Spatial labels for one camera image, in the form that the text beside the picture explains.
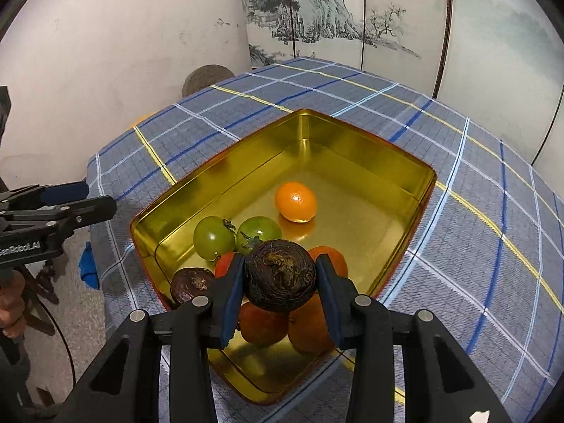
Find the triangular cutout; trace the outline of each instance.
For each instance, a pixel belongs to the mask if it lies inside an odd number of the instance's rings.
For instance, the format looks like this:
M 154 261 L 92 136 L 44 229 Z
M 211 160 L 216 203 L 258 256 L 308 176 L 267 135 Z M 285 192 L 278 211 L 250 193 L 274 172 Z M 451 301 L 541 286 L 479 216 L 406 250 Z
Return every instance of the triangular cutout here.
M 128 352 L 129 339 L 123 338 L 106 360 L 95 379 L 92 380 L 90 387 L 93 391 L 100 391 L 114 396 L 119 394 Z
M 445 393 L 472 389 L 474 387 L 472 379 L 445 341 L 441 337 L 435 337 L 434 342 Z

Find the green tomato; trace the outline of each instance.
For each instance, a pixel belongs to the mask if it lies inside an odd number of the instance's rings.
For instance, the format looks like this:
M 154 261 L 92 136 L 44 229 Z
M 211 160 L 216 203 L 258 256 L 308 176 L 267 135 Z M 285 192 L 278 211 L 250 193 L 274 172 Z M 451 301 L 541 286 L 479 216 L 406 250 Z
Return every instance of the green tomato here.
M 194 249 L 205 260 L 215 260 L 235 249 L 235 227 L 217 216 L 203 218 L 194 229 Z
M 236 250 L 249 254 L 260 242 L 282 238 L 282 231 L 275 221 L 266 216 L 253 216 L 241 224 L 237 231 Z

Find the red tomato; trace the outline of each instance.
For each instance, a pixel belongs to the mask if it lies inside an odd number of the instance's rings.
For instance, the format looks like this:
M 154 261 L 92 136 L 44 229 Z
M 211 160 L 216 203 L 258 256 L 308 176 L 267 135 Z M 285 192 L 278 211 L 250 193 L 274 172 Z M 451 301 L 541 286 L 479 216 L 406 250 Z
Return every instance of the red tomato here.
M 214 275 L 215 278 L 224 276 L 231 265 L 231 261 L 235 256 L 235 251 L 230 251 L 223 254 L 215 263 Z

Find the blue object on floor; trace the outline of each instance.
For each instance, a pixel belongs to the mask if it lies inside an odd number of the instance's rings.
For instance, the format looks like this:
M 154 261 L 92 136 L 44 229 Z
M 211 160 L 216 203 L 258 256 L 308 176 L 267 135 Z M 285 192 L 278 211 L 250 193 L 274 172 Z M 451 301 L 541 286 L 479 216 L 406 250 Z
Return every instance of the blue object on floor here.
M 94 255 L 92 254 L 92 245 L 86 242 L 80 261 L 78 262 L 80 268 L 80 279 L 89 287 L 100 289 L 100 282 L 98 281 L 98 273 L 96 272 L 96 263 L 94 262 Z

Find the plaid tablecloth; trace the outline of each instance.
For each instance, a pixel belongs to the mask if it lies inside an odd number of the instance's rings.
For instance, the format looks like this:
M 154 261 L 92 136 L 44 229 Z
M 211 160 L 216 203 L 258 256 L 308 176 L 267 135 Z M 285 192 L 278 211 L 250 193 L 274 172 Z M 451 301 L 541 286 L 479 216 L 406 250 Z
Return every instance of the plaid tablecloth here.
M 108 334 L 132 309 L 163 310 L 133 252 L 133 216 L 211 156 L 299 108 L 386 138 L 436 170 L 429 207 L 380 301 L 408 313 L 433 310 L 511 418 L 526 421 L 564 369 L 564 204 L 520 156 L 456 111 L 319 59 L 291 60 L 209 87 L 133 126 L 91 159 L 90 195 L 118 202 L 113 220 L 91 228 Z M 405 397 L 396 353 L 400 422 Z M 213 376 L 219 421 L 344 421 L 351 354 L 331 357 L 271 407 L 247 403 Z M 160 413 L 167 421 L 167 350 L 161 363 Z

